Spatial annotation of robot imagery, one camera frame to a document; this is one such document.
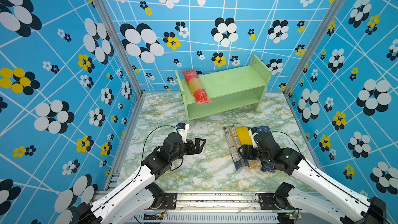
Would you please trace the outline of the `clear blue-label spaghetti package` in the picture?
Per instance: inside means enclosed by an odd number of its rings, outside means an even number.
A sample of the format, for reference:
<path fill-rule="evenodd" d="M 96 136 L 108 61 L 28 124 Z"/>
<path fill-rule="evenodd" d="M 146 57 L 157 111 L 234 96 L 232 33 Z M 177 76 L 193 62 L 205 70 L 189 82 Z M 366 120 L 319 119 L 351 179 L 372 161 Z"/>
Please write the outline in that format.
<path fill-rule="evenodd" d="M 235 169 L 236 171 L 238 171 L 240 168 L 247 166 L 247 162 L 245 162 L 241 155 L 238 153 L 238 149 L 241 147 L 241 143 L 236 133 L 236 129 L 232 125 L 223 127 L 223 131 Z"/>

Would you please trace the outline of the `red spaghetti package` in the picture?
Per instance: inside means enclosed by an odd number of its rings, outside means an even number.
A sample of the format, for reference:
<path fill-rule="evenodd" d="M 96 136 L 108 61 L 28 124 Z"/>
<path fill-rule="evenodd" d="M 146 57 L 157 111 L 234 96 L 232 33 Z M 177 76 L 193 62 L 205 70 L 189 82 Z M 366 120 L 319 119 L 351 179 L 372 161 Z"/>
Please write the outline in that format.
<path fill-rule="evenodd" d="M 207 104 L 211 102 L 211 99 L 207 95 L 206 90 L 199 78 L 196 70 L 189 69 L 182 72 L 184 78 L 188 84 L 188 88 L 195 99 L 197 104 Z"/>

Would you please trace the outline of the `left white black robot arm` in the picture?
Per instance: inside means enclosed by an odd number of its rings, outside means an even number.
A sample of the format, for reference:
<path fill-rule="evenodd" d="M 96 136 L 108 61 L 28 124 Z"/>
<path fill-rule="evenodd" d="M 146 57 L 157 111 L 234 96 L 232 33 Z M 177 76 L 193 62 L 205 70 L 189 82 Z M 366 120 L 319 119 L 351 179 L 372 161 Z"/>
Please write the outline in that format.
<path fill-rule="evenodd" d="M 79 205 L 75 223 L 123 224 L 145 209 L 160 206 L 164 191 L 155 181 L 171 170 L 174 161 L 200 154 L 205 144 L 205 139 L 184 141 L 180 133 L 170 133 L 128 179 L 99 200 Z"/>

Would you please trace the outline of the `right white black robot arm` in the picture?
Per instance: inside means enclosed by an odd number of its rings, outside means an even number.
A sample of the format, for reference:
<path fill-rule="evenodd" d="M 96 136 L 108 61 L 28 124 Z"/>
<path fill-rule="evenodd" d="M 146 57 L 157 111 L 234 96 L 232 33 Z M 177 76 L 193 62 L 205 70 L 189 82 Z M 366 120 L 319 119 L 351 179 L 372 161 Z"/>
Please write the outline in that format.
<path fill-rule="evenodd" d="M 377 197 L 367 198 L 316 168 L 299 149 L 281 148 L 273 135 L 259 129 L 248 131 L 249 144 L 238 153 L 246 160 L 271 164 L 276 170 L 292 176 L 320 193 L 318 198 L 282 183 L 275 191 L 273 203 L 279 209 L 289 206 L 307 211 L 331 224 L 386 224 L 387 206 Z"/>

